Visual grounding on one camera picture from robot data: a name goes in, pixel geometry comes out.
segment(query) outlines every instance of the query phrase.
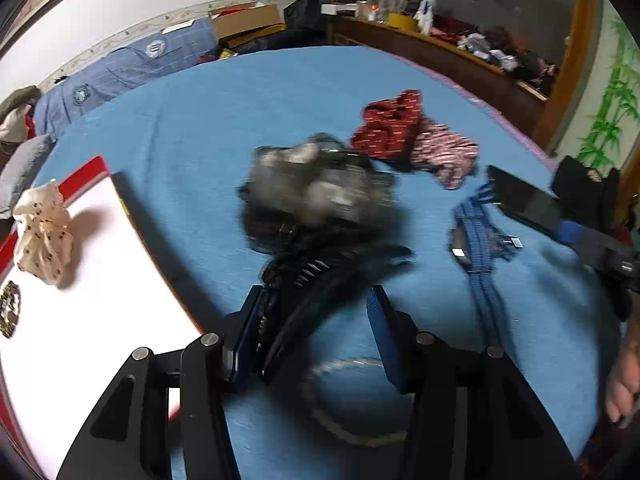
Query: wooden shelf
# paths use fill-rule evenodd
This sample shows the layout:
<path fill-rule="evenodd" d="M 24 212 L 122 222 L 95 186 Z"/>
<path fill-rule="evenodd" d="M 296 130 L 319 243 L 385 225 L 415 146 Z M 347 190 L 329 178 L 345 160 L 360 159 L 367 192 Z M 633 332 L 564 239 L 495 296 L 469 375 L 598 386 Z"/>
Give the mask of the wooden shelf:
<path fill-rule="evenodd" d="M 465 50 L 460 50 L 458 47 L 453 46 L 452 44 L 447 43 L 446 41 L 439 40 L 438 38 L 433 38 L 432 36 L 426 36 L 424 34 L 421 34 L 420 32 L 409 32 L 407 30 L 401 30 L 399 28 L 393 28 L 393 27 L 390 27 L 389 25 L 385 25 L 384 23 L 369 22 L 369 21 L 363 20 L 361 18 L 351 18 L 349 16 L 344 16 L 343 19 L 354 21 L 354 22 L 367 23 L 367 25 L 370 25 L 371 27 L 383 28 L 383 29 L 386 29 L 386 30 L 390 30 L 391 32 L 394 32 L 396 34 L 404 34 L 405 36 L 409 36 L 411 38 L 415 38 L 415 39 L 423 41 L 425 43 L 430 43 L 432 45 L 435 45 L 437 47 L 443 48 L 445 50 L 449 50 L 450 52 L 453 52 L 454 54 L 457 54 L 458 56 L 462 56 L 465 59 L 468 59 L 472 63 L 476 63 L 478 66 L 481 66 L 482 68 L 484 68 L 486 70 L 490 70 L 491 72 L 494 72 L 494 73 L 499 74 L 499 75 L 504 75 L 504 72 L 502 70 L 500 70 L 497 66 L 492 65 L 490 63 L 487 63 L 487 62 L 483 61 L 482 59 L 480 59 L 479 57 L 476 57 L 473 54 L 471 54 L 471 53 L 469 53 L 469 52 L 467 52 Z"/>
<path fill-rule="evenodd" d="M 545 110 L 546 98 L 535 89 L 446 41 L 346 16 L 337 16 L 330 28 L 336 44 L 372 46 L 449 77 L 526 136 L 532 136 Z"/>

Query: logo on pillowcase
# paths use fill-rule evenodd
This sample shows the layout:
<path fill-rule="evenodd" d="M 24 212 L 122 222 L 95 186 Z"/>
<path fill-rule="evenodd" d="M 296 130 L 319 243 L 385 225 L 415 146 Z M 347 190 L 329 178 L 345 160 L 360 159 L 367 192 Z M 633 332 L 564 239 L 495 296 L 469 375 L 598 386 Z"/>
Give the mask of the logo on pillowcase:
<path fill-rule="evenodd" d="M 77 105 L 84 103 L 91 95 L 91 90 L 87 85 L 79 86 L 74 90 L 74 101 Z"/>
<path fill-rule="evenodd" d="M 146 46 L 146 55 L 151 58 L 158 57 L 164 52 L 165 47 L 164 40 L 153 40 Z"/>

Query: finger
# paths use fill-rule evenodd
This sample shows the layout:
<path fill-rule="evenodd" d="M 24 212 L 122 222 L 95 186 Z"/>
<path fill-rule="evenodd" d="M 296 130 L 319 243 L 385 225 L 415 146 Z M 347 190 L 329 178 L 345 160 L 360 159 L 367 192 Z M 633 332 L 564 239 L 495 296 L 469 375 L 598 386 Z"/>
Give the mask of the finger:
<path fill-rule="evenodd" d="M 618 358 L 616 375 L 618 380 L 632 394 L 640 391 L 640 360 L 631 351 L 623 351 Z"/>
<path fill-rule="evenodd" d="M 607 415 L 609 416 L 609 420 L 611 422 L 617 422 L 620 420 L 620 412 L 613 402 L 607 400 L 604 403 L 604 409 L 607 412 Z"/>
<path fill-rule="evenodd" d="M 625 385 L 615 381 L 609 389 L 607 400 L 615 404 L 620 415 L 628 415 L 634 406 L 634 396 Z"/>

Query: bed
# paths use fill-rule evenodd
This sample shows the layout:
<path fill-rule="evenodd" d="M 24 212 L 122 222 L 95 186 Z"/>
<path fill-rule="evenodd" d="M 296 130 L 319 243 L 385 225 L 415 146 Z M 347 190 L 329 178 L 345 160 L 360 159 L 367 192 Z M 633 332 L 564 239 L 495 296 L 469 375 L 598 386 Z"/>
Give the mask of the bed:
<path fill-rule="evenodd" d="M 447 248 L 452 209 L 484 183 L 489 164 L 542 189 L 551 164 L 492 108 L 405 60 L 364 47 L 323 46 L 174 73 L 66 127 L 35 184 L 63 179 L 102 155 L 159 266 L 201 326 L 214 331 L 221 316 L 240 308 L 267 259 L 247 247 L 238 218 L 236 190 L 252 149 L 292 145 L 316 132 L 348 140 L 365 104 L 407 88 L 422 92 L 427 115 L 476 140 L 480 157 L 477 174 L 459 190 L 444 190 L 428 173 L 398 174 L 402 241 L 415 251 L 415 265 L 384 286 L 420 329 L 478 350 L 481 330 L 467 277 Z M 490 212 L 524 244 L 516 259 L 495 270 L 523 373 L 577 456 L 601 412 L 600 386 L 617 349 L 618 324 L 597 279 L 571 250 L 493 206 Z M 361 294 L 291 355 L 272 386 L 255 383 L 226 399 L 242 478 L 395 477 L 400 444 L 372 449 L 336 438 L 313 420 L 300 393 L 313 365 L 377 356 Z M 396 396 L 376 367 L 329 374 L 315 387 L 332 416 L 354 432 L 401 431 L 408 420 L 410 399 Z M 179 447 L 172 467 L 174 478 L 184 478 Z"/>

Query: blue lanyard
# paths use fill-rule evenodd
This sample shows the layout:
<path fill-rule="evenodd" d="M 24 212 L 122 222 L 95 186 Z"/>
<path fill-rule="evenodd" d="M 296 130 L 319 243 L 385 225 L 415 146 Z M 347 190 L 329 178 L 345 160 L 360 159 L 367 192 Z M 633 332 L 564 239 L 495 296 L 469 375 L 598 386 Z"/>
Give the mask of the blue lanyard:
<path fill-rule="evenodd" d="M 508 243 L 512 237 L 506 236 L 498 229 L 484 209 L 484 204 L 494 200 L 491 184 L 485 184 L 478 193 L 459 204 L 453 214 L 462 222 L 466 237 L 466 249 L 470 266 L 466 269 L 469 275 L 471 294 L 478 309 L 478 316 L 487 346 L 499 346 L 504 349 L 511 360 L 518 366 L 515 345 L 509 327 L 504 301 L 495 288 L 492 271 L 496 256 L 511 260 L 518 251 L 519 243 Z"/>

